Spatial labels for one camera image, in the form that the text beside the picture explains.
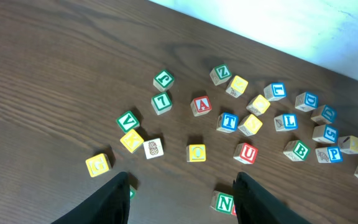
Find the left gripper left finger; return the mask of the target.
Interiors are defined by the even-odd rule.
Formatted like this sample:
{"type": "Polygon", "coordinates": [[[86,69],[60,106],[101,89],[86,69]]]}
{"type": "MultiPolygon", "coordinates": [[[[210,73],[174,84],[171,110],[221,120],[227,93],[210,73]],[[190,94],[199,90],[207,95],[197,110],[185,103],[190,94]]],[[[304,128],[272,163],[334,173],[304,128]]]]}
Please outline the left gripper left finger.
{"type": "Polygon", "coordinates": [[[129,176],[120,172],[53,224],[127,224],[129,210],[129,176]]]}

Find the green N block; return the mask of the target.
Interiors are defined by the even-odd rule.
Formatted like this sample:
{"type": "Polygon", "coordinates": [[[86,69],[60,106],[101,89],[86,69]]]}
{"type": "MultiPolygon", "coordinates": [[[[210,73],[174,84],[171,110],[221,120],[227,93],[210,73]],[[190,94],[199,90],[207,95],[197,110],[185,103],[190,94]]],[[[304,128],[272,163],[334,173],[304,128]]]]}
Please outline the green N block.
{"type": "Polygon", "coordinates": [[[220,213],[233,214],[234,197],[232,195],[215,190],[210,207],[220,213]]]}

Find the red E block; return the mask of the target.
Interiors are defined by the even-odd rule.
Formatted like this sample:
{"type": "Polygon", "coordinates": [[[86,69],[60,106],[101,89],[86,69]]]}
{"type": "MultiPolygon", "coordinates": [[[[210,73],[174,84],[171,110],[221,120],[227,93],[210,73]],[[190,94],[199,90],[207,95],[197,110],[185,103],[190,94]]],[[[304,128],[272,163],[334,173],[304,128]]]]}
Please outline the red E block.
{"type": "Polygon", "coordinates": [[[237,216],[235,205],[232,206],[231,215],[237,216]]]}

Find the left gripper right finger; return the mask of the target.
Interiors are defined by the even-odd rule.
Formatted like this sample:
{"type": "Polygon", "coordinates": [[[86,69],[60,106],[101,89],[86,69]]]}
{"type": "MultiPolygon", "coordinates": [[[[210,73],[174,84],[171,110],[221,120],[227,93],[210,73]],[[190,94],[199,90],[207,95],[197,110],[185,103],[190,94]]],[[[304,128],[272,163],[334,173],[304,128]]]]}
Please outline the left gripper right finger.
{"type": "Polygon", "coordinates": [[[245,172],[237,174],[232,189],[238,223],[309,224],[245,172]]]}

